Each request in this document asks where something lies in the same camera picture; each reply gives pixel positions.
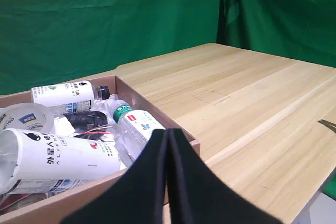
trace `plastic water bottle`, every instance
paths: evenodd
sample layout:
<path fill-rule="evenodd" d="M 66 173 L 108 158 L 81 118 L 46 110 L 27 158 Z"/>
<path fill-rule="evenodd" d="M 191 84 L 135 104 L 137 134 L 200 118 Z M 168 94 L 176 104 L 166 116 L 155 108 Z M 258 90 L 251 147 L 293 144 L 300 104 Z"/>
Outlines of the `plastic water bottle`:
<path fill-rule="evenodd" d="M 54 117 L 66 113 L 90 110 L 97 101 L 110 98 L 107 86 L 96 87 L 80 81 L 35 87 L 30 90 L 31 101 L 50 107 Z"/>
<path fill-rule="evenodd" d="M 142 152 L 153 130 L 164 129 L 148 111 L 134 110 L 123 100 L 111 103 L 109 112 L 117 123 L 116 142 L 124 145 L 133 161 Z"/>

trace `wooden table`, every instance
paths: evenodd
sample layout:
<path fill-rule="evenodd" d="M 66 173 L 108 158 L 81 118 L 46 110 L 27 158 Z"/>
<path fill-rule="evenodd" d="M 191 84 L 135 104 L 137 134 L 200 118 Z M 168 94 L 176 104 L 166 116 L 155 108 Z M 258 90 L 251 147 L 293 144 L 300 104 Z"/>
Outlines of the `wooden table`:
<path fill-rule="evenodd" d="M 284 223 L 336 167 L 336 135 L 318 123 L 336 122 L 334 68 L 205 44 L 96 76 L 111 73 L 197 137 L 224 183 Z"/>

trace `white can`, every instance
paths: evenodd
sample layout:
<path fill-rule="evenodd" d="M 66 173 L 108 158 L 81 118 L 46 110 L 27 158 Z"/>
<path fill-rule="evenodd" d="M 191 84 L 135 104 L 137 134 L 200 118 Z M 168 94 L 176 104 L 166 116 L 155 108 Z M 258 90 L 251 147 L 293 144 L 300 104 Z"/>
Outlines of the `white can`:
<path fill-rule="evenodd" d="M 112 143 L 18 129 L 0 132 L 0 194 L 60 192 L 119 168 Z"/>

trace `black logo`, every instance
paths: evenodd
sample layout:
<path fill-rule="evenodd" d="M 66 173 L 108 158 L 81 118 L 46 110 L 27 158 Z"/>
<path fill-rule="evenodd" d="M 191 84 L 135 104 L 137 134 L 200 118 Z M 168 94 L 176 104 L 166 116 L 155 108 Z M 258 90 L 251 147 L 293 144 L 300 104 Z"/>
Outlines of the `black logo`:
<path fill-rule="evenodd" d="M 35 133 L 28 133 L 26 134 L 26 136 L 28 136 L 30 139 L 34 140 L 34 141 L 40 141 L 41 140 L 41 137 Z"/>

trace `green curtain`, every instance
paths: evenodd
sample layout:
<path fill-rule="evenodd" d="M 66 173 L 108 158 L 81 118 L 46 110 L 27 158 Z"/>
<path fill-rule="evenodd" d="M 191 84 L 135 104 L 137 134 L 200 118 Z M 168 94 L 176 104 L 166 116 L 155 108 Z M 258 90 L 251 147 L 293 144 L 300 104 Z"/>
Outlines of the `green curtain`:
<path fill-rule="evenodd" d="M 336 0 L 222 0 L 218 42 L 336 67 Z M 324 193 L 336 199 L 336 176 Z"/>
<path fill-rule="evenodd" d="M 219 0 L 0 0 L 0 94 L 216 42 Z"/>

